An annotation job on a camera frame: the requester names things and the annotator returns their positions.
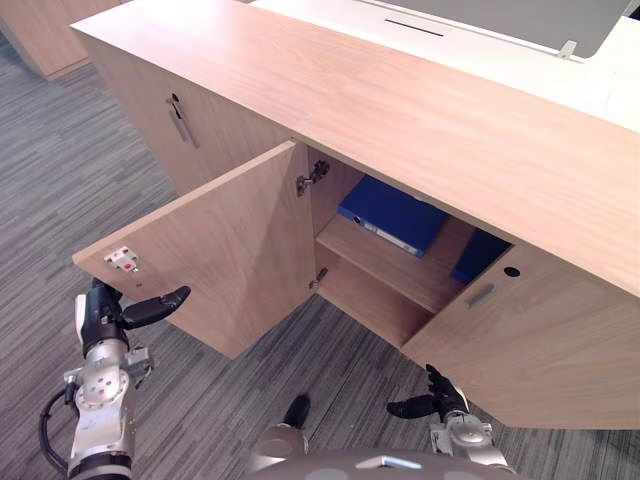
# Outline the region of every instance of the gray carpet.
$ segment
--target gray carpet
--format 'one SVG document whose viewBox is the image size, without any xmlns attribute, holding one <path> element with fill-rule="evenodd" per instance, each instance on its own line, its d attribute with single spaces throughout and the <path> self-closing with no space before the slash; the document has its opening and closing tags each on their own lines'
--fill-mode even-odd
<svg viewBox="0 0 640 480">
<path fill-rule="evenodd" d="M 5 480 L 55 479 L 36 424 L 62 373 L 82 359 L 73 300 L 89 279 L 71 254 L 175 193 L 93 67 L 47 83 L 2 37 L 0 168 L 0 471 Z M 140 389 L 139 479 L 241 478 L 256 438 L 301 391 L 313 402 L 314 450 L 429 447 L 427 419 L 384 410 L 423 393 L 424 372 L 320 298 L 235 361 L 166 323 L 135 338 L 159 362 Z M 70 419 L 61 411 L 52 421 L 59 451 L 70 447 Z M 640 478 L 638 432 L 494 427 L 508 460 L 532 479 Z"/>
</svg>

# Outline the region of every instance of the cabinet door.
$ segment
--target cabinet door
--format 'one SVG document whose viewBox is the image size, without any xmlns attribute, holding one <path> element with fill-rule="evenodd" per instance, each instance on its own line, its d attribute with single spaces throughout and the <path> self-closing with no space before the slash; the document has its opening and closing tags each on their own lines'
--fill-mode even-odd
<svg viewBox="0 0 640 480">
<path fill-rule="evenodd" d="M 120 0 L 59 0 L 67 9 L 74 22 L 104 12 L 117 5 Z"/>
<path fill-rule="evenodd" d="M 29 67 L 51 76 L 87 57 L 61 0 L 0 2 L 0 26 Z"/>
<path fill-rule="evenodd" d="M 179 194 L 290 137 L 276 124 L 237 104 L 80 35 L 92 61 Z"/>
<path fill-rule="evenodd" d="M 76 253 L 74 262 L 142 300 L 180 285 L 169 321 L 228 357 L 255 343 L 310 295 L 315 278 L 306 146 L 287 141 Z M 104 257 L 127 247 L 137 272 Z"/>
<path fill-rule="evenodd" d="M 530 247 L 509 250 L 402 351 L 507 425 L 640 427 L 638 299 Z"/>
</svg>

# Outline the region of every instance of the blue binder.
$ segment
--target blue binder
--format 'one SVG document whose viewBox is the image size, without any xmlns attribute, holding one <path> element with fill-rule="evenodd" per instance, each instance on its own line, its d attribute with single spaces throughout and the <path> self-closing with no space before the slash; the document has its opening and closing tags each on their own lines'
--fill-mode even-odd
<svg viewBox="0 0 640 480">
<path fill-rule="evenodd" d="M 510 246 L 509 242 L 477 228 L 453 267 L 451 277 L 470 283 Z"/>
<path fill-rule="evenodd" d="M 340 215 L 423 257 L 448 214 L 373 177 L 364 177 L 338 209 Z"/>
</svg>

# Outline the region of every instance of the metal handle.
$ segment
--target metal handle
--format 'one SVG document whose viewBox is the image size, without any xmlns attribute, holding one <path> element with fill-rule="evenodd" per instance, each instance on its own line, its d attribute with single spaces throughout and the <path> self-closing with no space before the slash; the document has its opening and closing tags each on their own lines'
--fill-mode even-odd
<svg viewBox="0 0 640 480">
<path fill-rule="evenodd" d="M 191 129 L 189 128 L 189 123 L 187 123 L 187 117 L 180 106 L 178 96 L 175 93 L 172 93 L 171 96 L 167 98 L 167 103 L 169 104 L 169 116 L 171 117 L 171 120 L 173 120 L 173 124 L 176 126 L 182 141 L 191 143 L 193 148 L 198 148 L 198 144 L 196 143 L 196 140 L 191 133 Z"/>
<path fill-rule="evenodd" d="M 477 294 L 475 294 L 469 301 L 467 301 L 467 307 L 472 309 L 473 307 L 477 307 L 481 303 L 485 302 L 494 292 L 496 291 L 496 286 L 493 283 L 486 285 L 483 287 Z"/>
</svg>

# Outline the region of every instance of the cabinet shelf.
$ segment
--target cabinet shelf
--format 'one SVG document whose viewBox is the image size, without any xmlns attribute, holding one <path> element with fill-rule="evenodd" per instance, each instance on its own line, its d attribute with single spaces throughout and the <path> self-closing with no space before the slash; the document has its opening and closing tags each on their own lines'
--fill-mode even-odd
<svg viewBox="0 0 640 480">
<path fill-rule="evenodd" d="M 423 258 L 336 215 L 317 242 L 378 281 L 432 313 L 444 308 L 464 288 L 450 277 L 474 227 L 451 217 Z"/>
<path fill-rule="evenodd" d="M 433 316 L 321 245 L 316 245 L 316 261 L 318 268 L 328 269 L 318 293 L 396 348 Z"/>
</svg>

